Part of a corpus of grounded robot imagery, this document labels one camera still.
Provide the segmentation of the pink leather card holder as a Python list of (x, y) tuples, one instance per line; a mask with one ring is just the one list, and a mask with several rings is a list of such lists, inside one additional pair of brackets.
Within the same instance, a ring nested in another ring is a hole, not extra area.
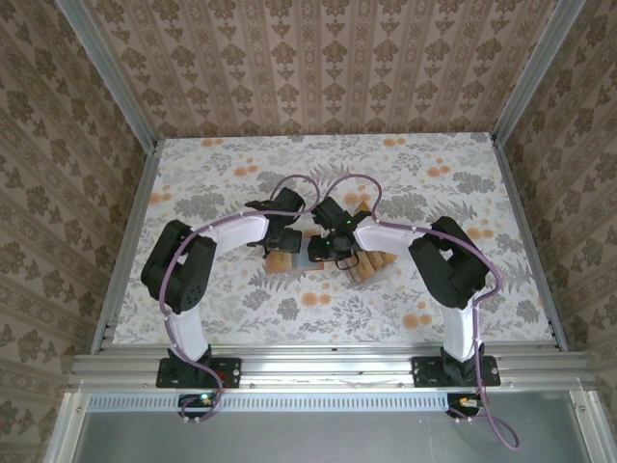
[(292, 254), (294, 270), (288, 274), (300, 273), (300, 272), (310, 272), (310, 271), (321, 271), (324, 269), (323, 262), (313, 263), (309, 261), (308, 257), (308, 245), (309, 238), (303, 237), (301, 241), (300, 252), (298, 254)]

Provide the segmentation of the small black electronics board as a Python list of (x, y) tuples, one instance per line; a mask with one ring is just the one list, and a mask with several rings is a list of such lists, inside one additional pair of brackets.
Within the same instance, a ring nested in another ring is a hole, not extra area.
[(186, 422), (203, 422), (218, 408), (220, 400), (221, 395), (216, 393), (180, 395), (178, 414)]
[(480, 394), (454, 394), (447, 398), (446, 414), (454, 419), (467, 419), (477, 416), (484, 408)]

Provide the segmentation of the grey metal panel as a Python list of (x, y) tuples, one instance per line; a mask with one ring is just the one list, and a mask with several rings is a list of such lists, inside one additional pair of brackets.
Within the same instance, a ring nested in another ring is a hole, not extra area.
[(443, 414), (90, 414), (72, 463), (590, 463), (568, 419), (510, 418), (517, 450)]

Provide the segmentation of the aluminium frame rail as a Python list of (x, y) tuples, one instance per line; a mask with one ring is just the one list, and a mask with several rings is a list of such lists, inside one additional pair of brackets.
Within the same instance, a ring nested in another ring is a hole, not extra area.
[[(435, 343), (389, 345), (215, 345), (220, 357), (242, 361), (242, 392), (387, 392), (414, 387), (412, 359), (438, 355)], [(496, 358), (499, 392), (590, 390), (594, 376), (584, 354), (561, 351), (551, 343), (490, 343)], [(76, 357), (68, 388), (72, 392), (150, 392), (155, 388), (163, 344), (110, 344), (93, 355)]]

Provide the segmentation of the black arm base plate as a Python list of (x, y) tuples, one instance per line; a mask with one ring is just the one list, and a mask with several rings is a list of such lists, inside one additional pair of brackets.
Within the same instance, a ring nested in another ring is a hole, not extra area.
[[(220, 379), (224, 389), (237, 389), (241, 379), (239, 358), (215, 357), (209, 368)], [(155, 385), (159, 389), (217, 389), (214, 376), (173, 357), (159, 362)]]
[[(411, 359), (411, 373), (416, 387), (475, 387), (477, 385), (475, 364), (470, 361), (470, 372), (460, 373), (452, 363), (444, 365), (439, 356), (420, 356)], [(485, 386), (499, 386), (500, 376), (496, 359), (484, 357), (480, 362), (481, 379)]]

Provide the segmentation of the aluminium side rail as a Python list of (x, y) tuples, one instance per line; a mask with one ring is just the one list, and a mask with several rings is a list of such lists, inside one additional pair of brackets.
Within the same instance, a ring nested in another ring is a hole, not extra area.
[(164, 146), (165, 140), (157, 141), (146, 158), (135, 198), (126, 222), (119, 254), (102, 305), (102, 311), (94, 332), (94, 338), (90, 349), (90, 353), (93, 355), (98, 354), (102, 350), (105, 332), (108, 327), (117, 321), (118, 314), (120, 313), (141, 235), (141, 229), (148, 209), (149, 198), (158, 172), (161, 151)]
[(523, 246), (529, 261), (529, 267), (532, 272), (546, 318), (548, 320), (548, 325), (550, 326), (552, 337), (554, 338), (556, 346), (561, 351), (569, 351), (570, 347), (550, 292), (550, 286), (524, 212), (523, 203), (520, 198), (516, 181), (510, 169), (506, 153), (503, 145), (493, 134), (490, 134), (490, 139), (495, 151), (496, 162), (500, 168), (503, 183), (508, 193), (509, 201), (513, 208), (514, 216), (519, 227)]

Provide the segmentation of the aluminium corner post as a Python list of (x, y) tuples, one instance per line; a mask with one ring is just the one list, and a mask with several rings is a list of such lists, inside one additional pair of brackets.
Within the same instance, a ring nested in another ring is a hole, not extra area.
[(586, 0), (558, 0), (519, 81), (497, 119), (492, 133), (496, 145), (503, 146), (512, 134), (585, 2)]
[(113, 56), (84, 0), (57, 0), (57, 3), (144, 152), (151, 155), (158, 138), (122, 73), (120, 60)]

